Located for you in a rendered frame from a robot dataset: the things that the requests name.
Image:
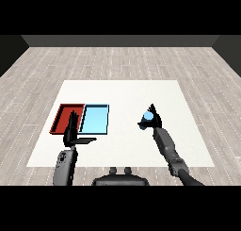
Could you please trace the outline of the small blue can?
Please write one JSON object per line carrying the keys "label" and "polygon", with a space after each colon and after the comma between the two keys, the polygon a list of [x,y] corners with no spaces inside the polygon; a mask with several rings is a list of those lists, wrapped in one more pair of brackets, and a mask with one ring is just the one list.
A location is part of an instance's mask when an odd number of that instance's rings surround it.
{"label": "small blue can", "polygon": [[143,114],[143,117],[141,119],[141,121],[144,122],[150,122],[153,119],[153,114],[150,111],[146,111]]}

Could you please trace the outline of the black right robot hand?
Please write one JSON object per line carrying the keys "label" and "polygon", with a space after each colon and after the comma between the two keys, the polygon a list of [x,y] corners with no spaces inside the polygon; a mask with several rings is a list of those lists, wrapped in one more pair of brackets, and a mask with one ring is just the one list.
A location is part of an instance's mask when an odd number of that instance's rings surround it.
{"label": "black right robot hand", "polygon": [[150,111],[153,114],[153,119],[150,122],[142,122],[140,121],[138,123],[139,127],[141,129],[146,129],[147,127],[156,128],[156,127],[162,127],[162,120],[160,115],[156,112],[154,104],[151,104],[147,111]]}

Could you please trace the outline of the dark grey robot body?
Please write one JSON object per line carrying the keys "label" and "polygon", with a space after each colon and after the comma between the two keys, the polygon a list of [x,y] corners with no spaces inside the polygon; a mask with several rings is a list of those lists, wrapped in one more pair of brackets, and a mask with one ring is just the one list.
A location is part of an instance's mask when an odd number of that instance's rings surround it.
{"label": "dark grey robot body", "polygon": [[130,167],[124,168],[124,174],[117,174],[117,168],[111,167],[109,174],[95,178],[92,186],[149,186],[149,182],[144,177],[133,175]]}

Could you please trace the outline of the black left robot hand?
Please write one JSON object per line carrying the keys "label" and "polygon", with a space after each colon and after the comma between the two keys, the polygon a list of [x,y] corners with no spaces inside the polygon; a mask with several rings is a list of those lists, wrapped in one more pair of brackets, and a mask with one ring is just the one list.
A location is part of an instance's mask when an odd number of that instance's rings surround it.
{"label": "black left robot hand", "polygon": [[79,115],[73,110],[64,131],[63,143],[66,147],[73,147],[76,144],[89,144],[96,140],[96,138],[77,138],[78,117]]}

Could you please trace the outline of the red shallow open box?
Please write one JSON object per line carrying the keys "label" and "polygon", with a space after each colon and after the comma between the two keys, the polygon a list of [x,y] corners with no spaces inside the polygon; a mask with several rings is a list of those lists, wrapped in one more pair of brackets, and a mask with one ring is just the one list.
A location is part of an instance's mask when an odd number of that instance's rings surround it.
{"label": "red shallow open box", "polygon": [[78,115],[78,121],[81,121],[81,117],[84,111],[84,104],[61,104],[56,113],[54,122],[50,129],[52,135],[63,135],[66,127],[69,124],[71,112],[74,111]]}

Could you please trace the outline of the light blue shallow open box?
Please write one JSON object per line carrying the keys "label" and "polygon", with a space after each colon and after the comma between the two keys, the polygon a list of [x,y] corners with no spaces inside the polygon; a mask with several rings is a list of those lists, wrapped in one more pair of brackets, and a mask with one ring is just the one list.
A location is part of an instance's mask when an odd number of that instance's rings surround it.
{"label": "light blue shallow open box", "polygon": [[79,126],[80,135],[106,135],[108,104],[86,104]]}

